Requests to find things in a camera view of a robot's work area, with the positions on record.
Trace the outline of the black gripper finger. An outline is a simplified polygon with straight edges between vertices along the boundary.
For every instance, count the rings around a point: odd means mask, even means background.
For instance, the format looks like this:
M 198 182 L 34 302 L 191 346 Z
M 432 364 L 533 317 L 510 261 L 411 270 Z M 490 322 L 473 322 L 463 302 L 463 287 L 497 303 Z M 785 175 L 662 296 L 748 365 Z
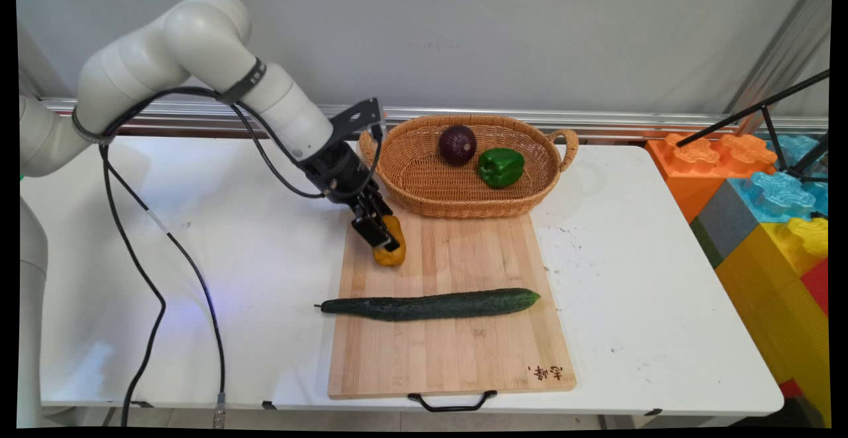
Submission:
M 379 192 L 360 192 L 358 194 L 358 220 L 381 223 L 384 217 L 391 217 L 393 209 L 384 201 Z
M 364 215 L 355 217 L 351 226 L 370 245 L 393 252 L 401 248 L 402 230 L 399 218 L 394 215 Z

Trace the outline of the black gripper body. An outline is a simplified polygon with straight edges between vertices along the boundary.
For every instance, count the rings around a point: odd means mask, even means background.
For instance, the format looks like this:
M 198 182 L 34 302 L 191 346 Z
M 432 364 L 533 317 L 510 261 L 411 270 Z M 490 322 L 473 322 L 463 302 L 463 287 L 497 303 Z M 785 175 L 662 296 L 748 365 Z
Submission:
M 346 141 L 295 164 L 331 203 L 358 207 L 360 192 L 379 192 L 373 170 Z

